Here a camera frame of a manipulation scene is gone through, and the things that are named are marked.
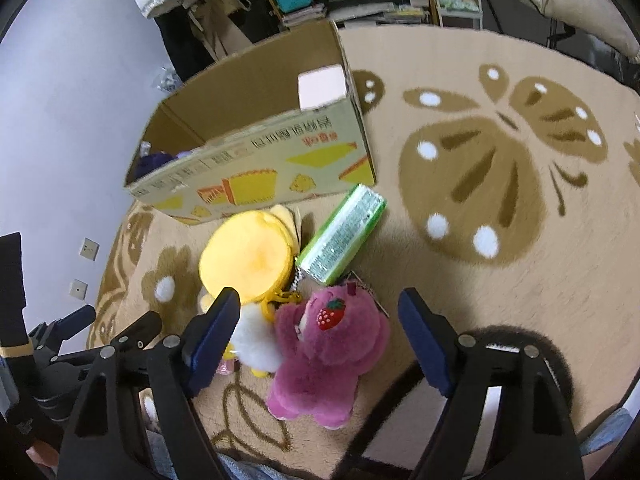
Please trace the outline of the pink plastic-wrapped toy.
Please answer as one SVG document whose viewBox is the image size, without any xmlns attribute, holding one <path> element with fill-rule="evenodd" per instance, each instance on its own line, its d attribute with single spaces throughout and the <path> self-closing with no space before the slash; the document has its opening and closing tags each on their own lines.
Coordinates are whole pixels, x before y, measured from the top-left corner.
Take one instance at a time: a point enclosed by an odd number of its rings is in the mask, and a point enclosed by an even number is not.
<svg viewBox="0 0 640 480">
<path fill-rule="evenodd" d="M 239 361 L 237 359 L 222 359 L 217 366 L 216 374 L 219 376 L 229 376 L 239 369 Z"/>
</svg>

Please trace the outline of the white fluffy pompom toy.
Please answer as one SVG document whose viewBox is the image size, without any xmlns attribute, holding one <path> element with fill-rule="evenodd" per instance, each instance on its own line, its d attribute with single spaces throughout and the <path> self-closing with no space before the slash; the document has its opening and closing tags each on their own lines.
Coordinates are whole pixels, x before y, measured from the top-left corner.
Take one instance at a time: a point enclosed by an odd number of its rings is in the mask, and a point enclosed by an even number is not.
<svg viewBox="0 0 640 480">
<path fill-rule="evenodd" d="M 283 363 L 273 322 L 262 314 L 260 304 L 246 304 L 230 338 L 234 356 L 254 375 L 274 374 Z"/>
</svg>

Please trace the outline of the pink strawberry bear plush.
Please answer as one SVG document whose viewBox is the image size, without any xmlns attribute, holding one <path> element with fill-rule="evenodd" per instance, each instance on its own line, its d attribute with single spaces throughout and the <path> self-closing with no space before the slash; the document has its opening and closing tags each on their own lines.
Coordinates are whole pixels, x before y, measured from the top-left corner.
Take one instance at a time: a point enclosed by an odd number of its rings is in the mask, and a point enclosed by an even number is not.
<svg viewBox="0 0 640 480">
<path fill-rule="evenodd" d="M 310 416 L 337 430 L 352 417 L 359 378 L 382 358 L 390 322 L 355 280 L 314 292 L 306 304 L 277 310 L 274 330 L 283 362 L 267 396 L 280 420 Z"/>
</svg>

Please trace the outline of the yellow round plush toy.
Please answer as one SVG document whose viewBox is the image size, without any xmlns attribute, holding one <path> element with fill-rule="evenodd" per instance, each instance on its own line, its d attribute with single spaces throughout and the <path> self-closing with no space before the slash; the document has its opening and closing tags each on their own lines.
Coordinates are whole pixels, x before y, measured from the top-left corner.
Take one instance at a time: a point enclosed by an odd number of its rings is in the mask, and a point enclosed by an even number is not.
<svg viewBox="0 0 640 480">
<path fill-rule="evenodd" d="M 282 205 L 248 210 L 216 229 L 201 253 L 198 274 L 209 296 L 230 287 L 241 304 L 261 302 L 288 286 L 299 251 L 292 210 Z"/>
</svg>

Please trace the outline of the green tissue pack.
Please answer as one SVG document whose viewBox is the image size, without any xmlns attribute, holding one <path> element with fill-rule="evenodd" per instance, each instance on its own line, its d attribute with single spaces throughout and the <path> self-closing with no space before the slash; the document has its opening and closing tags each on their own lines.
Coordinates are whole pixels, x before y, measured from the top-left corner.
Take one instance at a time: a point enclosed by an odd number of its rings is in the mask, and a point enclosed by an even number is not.
<svg viewBox="0 0 640 480">
<path fill-rule="evenodd" d="M 296 266 L 321 286 L 334 285 L 372 234 L 385 209 L 382 195 L 364 184 L 356 185 L 304 247 Z"/>
</svg>

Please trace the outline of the dark purple plush toy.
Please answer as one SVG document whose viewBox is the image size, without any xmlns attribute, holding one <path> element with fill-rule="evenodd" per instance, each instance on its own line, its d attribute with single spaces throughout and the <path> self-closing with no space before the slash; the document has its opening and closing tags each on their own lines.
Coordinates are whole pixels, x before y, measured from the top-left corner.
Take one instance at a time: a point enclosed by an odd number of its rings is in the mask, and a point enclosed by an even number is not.
<svg viewBox="0 0 640 480">
<path fill-rule="evenodd" d="M 134 164 L 132 180 L 137 181 L 158 168 L 173 162 L 175 159 L 175 156 L 164 152 L 141 156 Z"/>
</svg>

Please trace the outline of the beige patterned carpet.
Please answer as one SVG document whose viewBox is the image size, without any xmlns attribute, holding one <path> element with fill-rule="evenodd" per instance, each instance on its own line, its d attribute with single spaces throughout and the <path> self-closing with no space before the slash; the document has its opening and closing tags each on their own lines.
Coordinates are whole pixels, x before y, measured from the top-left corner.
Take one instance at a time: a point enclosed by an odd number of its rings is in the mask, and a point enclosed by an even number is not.
<svg viewBox="0 0 640 480">
<path fill-rule="evenodd" d="M 137 203 L 103 275 L 97 347 L 149 310 L 181 330 L 196 308 L 196 260 L 230 194 L 283 185 L 311 237 L 346 186 L 371 180 L 387 203 L 352 262 L 390 313 L 413 287 L 457 330 L 513 326 L 545 336 L 573 381 L 578 434 L 601 421 L 639 369 L 639 98 L 559 52 L 478 30 L 343 29 L 314 23 L 225 65 L 244 92 L 271 88 L 277 67 L 308 70 L 344 56 L 361 96 L 369 156 L 300 125 L 259 141 L 306 154 L 275 177 L 209 179 L 184 219 Z"/>
</svg>

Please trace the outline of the plastic bag of snacks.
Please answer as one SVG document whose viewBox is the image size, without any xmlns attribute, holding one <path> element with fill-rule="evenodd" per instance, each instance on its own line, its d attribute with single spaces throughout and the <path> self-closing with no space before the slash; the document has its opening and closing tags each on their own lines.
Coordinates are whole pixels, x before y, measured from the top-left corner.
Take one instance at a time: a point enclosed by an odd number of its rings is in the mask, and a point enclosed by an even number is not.
<svg viewBox="0 0 640 480">
<path fill-rule="evenodd" d="M 166 94 L 174 93 L 179 90 L 182 85 L 183 81 L 172 66 L 161 67 L 152 83 L 152 86 L 156 90 Z"/>
</svg>

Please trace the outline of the open cardboard box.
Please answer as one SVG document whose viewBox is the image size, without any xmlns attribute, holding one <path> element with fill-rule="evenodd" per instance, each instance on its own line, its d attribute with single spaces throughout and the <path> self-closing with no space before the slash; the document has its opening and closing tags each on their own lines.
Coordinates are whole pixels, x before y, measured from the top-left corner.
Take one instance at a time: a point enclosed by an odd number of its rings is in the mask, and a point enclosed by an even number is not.
<svg viewBox="0 0 640 480">
<path fill-rule="evenodd" d="M 343 66 L 347 96 L 298 107 L 297 76 Z M 141 156 L 175 160 L 134 181 Z M 157 105 L 125 178 L 133 198 L 187 226 L 374 185 L 356 80 L 336 26 L 296 27 L 230 55 Z"/>
</svg>

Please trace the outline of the white toilet paper roll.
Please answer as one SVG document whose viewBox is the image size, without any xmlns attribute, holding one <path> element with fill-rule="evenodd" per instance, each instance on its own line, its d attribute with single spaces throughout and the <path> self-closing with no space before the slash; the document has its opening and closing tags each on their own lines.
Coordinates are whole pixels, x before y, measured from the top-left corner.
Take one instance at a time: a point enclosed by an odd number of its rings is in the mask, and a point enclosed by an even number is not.
<svg viewBox="0 0 640 480">
<path fill-rule="evenodd" d="M 343 66 L 324 66 L 297 76 L 298 107 L 302 112 L 318 110 L 347 96 Z"/>
</svg>

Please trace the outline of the brown paper bag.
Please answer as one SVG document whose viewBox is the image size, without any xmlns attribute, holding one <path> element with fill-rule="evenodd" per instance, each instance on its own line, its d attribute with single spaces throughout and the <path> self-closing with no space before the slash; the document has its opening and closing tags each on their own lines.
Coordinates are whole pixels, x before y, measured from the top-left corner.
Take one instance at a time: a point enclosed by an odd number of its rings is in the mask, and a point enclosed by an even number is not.
<svg viewBox="0 0 640 480">
<path fill-rule="evenodd" d="M 242 0 L 191 0 L 186 10 L 194 36 L 215 62 L 253 45 L 231 19 L 240 11 L 250 10 Z"/>
</svg>

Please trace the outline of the stack of books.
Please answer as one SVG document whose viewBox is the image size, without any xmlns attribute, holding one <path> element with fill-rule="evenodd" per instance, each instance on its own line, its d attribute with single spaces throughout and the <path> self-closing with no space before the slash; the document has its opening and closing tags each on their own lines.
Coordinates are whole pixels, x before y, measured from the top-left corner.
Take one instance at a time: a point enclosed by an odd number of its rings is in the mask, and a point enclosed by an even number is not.
<svg viewBox="0 0 640 480">
<path fill-rule="evenodd" d="M 292 27 L 307 22 L 322 20 L 322 18 L 325 17 L 326 5 L 324 3 L 316 3 L 311 6 L 306 6 L 306 8 L 284 14 L 282 16 L 282 25 L 287 29 L 291 29 Z"/>
</svg>

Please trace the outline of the wall socket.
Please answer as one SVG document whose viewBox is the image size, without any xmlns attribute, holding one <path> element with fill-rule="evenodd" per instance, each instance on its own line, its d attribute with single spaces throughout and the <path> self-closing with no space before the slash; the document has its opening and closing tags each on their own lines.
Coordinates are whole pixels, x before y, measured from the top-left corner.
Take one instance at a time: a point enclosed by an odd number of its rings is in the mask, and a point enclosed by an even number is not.
<svg viewBox="0 0 640 480">
<path fill-rule="evenodd" d="M 88 284 L 74 278 L 70 283 L 70 296 L 78 300 L 85 300 L 88 292 Z"/>
<path fill-rule="evenodd" d="M 90 238 L 85 237 L 79 249 L 79 255 L 82 258 L 94 261 L 98 255 L 100 244 Z"/>
</svg>

